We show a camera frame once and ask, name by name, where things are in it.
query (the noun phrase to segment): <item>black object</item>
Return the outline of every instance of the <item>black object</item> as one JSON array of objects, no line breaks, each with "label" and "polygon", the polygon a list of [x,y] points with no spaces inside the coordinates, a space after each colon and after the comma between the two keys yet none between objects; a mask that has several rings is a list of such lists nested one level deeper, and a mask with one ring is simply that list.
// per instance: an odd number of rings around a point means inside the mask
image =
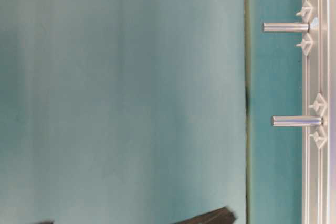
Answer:
[{"label": "black object", "polygon": [[227,208],[207,212],[194,218],[177,222],[176,224],[232,224],[235,222],[235,215]]}]

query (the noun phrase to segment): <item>diamond-shaped clip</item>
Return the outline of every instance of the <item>diamond-shaped clip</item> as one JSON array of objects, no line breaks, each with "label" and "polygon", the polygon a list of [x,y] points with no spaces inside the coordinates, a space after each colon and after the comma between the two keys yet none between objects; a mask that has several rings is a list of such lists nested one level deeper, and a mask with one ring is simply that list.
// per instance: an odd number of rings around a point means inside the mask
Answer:
[{"label": "diamond-shaped clip", "polygon": [[301,43],[296,44],[296,46],[301,47],[303,54],[307,56],[311,50],[311,47],[313,46],[313,40],[309,34],[305,34]]},{"label": "diamond-shaped clip", "polygon": [[327,141],[326,133],[322,126],[320,126],[313,134],[309,134],[316,143],[318,149],[322,148]]},{"label": "diamond-shaped clip", "polygon": [[313,7],[309,1],[305,1],[301,11],[296,13],[296,16],[302,17],[302,20],[308,22],[311,14],[312,14]]},{"label": "diamond-shaped clip", "polygon": [[327,102],[324,99],[324,97],[318,93],[315,101],[312,105],[309,106],[310,108],[313,108],[319,116],[323,116],[325,113],[325,110],[327,109]]}]

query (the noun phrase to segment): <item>cylindrical metal rod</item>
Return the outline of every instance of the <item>cylindrical metal rod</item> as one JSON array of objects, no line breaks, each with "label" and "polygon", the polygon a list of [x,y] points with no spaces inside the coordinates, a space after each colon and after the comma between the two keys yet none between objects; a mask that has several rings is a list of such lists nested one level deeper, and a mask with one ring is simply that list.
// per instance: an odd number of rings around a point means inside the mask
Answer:
[{"label": "cylindrical metal rod", "polygon": [[309,31],[308,23],[263,23],[263,32],[278,33],[306,33]]},{"label": "cylindrical metal rod", "polygon": [[322,118],[313,115],[274,115],[271,117],[271,125],[274,127],[309,127],[320,126],[321,124]]}]

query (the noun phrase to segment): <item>metal frame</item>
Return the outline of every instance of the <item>metal frame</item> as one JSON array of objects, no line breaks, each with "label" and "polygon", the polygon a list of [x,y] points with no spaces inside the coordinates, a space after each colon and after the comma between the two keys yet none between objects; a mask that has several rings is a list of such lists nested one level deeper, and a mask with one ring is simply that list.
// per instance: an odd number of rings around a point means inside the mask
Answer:
[{"label": "metal frame", "polygon": [[303,128],[302,224],[336,224],[336,0],[302,2],[314,24],[303,53],[302,112],[323,120]]}]

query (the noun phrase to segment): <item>teal panel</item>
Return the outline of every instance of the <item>teal panel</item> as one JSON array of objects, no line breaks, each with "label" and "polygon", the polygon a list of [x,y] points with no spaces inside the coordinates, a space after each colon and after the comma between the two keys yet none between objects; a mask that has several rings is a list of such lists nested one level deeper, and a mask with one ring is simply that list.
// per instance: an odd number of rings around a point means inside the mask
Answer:
[{"label": "teal panel", "polygon": [[243,0],[0,8],[0,223],[246,222]]},{"label": "teal panel", "polygon": [[301,130],[270,126],[271,115],[302,113],[301,35],[261,32],[262,22],[300,21],[300,9],[301,0],[246,0],[250,224],[301,223]]}]

